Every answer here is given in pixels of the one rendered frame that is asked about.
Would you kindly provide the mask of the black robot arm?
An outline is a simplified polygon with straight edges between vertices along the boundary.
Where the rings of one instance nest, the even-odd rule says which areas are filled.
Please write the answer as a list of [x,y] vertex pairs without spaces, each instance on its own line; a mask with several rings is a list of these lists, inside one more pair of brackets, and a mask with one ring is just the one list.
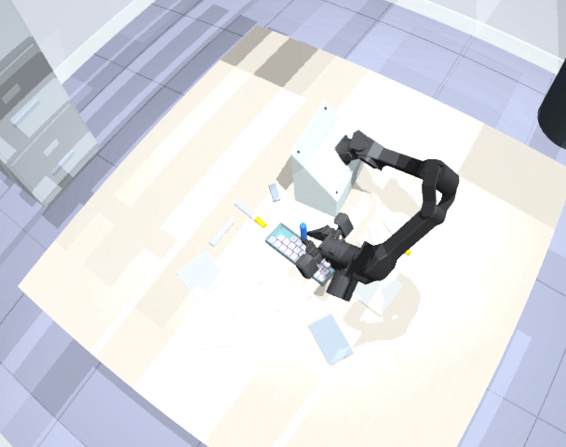
[[[421,209],[385,242],[373,246],[364,241],[361,248],[345,244],[338,256],[342,267],[325,259],[336,271],[327,293],[348,303],[358,282],[367,285],[385,280],[394,270],[400,256],[445,221],[460,182],[455,171],[439,159],[422,161],[385,148],[359,129],[352,135],[352,139],[344,135],[334,147],[346,166],[352,160],[360,159],[373,169],[382,171],[388,166],[423,180],[423,202]],[[439,203],[437,190],[442,194]]]

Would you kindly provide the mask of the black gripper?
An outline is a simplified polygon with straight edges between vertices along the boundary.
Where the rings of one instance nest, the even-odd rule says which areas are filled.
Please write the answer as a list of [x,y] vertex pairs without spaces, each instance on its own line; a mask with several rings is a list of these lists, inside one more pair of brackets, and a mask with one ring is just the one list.
[[[329,261],[335,262],[339,267],[338,256],[341,248],[347,244],[346,239],[349,234],[354,230],[349,216],[346,213],[340,212],[334,219],[334,223],[339,227],[330,227],[326,224],[315,230],[307,231],[307,235],[314,239],[322,241],[318,246],[314,241],[301,237],[300,240],[306,246],[307,253],[302,254],[295,262],[295,266],[303,276],[303,278],[311,279],[319,270],[318,264],[321,264],[326,258]],[[342,238],[340,239],[340,236]]]

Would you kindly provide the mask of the white keyboard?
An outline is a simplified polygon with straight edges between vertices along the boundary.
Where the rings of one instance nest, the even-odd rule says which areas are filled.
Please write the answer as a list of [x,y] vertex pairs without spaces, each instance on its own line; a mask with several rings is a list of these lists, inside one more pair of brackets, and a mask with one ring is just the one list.
[[[266,244],[295,265],[295,262],[300,256],[307,253],[305,251],[306,246],[301,242],[300,238],[300,235],[280,222],[264,240]],[[317,263],[319,270],[312,277],[315,282],[322,286],[324,286],[336,272],[325,259],[321,264]]]

